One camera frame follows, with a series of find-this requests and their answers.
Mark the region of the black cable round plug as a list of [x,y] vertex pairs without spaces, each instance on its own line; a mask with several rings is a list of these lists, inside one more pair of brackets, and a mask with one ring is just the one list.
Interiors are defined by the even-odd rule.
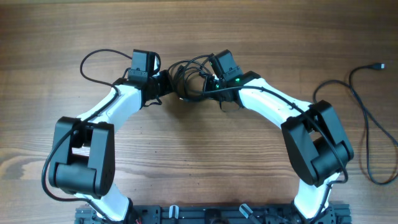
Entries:
[[369,138],[370,138],[370,127],[369,127],[369,121],[372,121],[378,129],[380,129],[386,136],[388,139],[391,140],[392,144],[397,147],[397,139],[394,138],[379,122],[378,120],[371,114],[371,112],[368,110],[368,108],[364,105],[360,95],[358,94],[358,92],[354,89],[354,85],[353,85],[353,77],[355,75],[356,72],[360,71],[360,70],[375,70],[375,71],[381,71],[384,70],[386,68],[384,63],[372,63],[369,65],[363,65],[363,66],[359,66],[356,67],[354,69],[352,69],[352,71],[350,71],[349,75],[348,75],[348,82],[344,82],[342,80],[326,80],[324,82],[322,82],[321,84],[319,84],[316,89],[313,91],[312,93],[312,101],[314,103],[317,102],[317,93],[323,88],[326,87],[328,85],[341,85],[344,86],[345,88],[349,89],[349,91],[351,92],[353,98],[355,99],[355,101],[357,102],[357,104],[359,105],[362,114],[363,114],[363,119],[364,119],[364,133],[365,133],[365,145],[366,145],[366,171],[368,173],[368,177],[369,180],[376,184],[376,185],[389,185],[392,184],[393,182],[395,182],[397,180],[397,172],[393,173],[392,177],[390,177],[388,180],[384,181],[384,182],[380,182],[378,180],[376,180],[373,177],[373,173],[371,171],[371,158],[370,158],[370,145],[369,145]]

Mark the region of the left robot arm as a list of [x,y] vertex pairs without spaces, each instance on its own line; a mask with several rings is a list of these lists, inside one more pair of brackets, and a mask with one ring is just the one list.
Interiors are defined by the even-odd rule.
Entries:
[[68,202],[86,202],[93,210],[90,223],[141,223],[132,200],[114,183],[115,134],[134,113],[161,105],[160,97],[171,92],[165,70],[144,83],[119,78],[92,109],[76,118],[61,117],[42,171],[45,193],[60,200],[49,191],[54,187],[68,194]]

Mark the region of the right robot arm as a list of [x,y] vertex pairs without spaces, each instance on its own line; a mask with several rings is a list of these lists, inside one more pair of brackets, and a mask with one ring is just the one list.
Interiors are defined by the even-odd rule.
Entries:
[[354,151],[336,111],[328,102],[297,100],[270,86],[254,72],[206,78],[203,96],[234,101],[282,131],[290,164],[300,179],[293,208],[300,220],[315,223],[326,215],[335,184],[348,181],[346,165]]

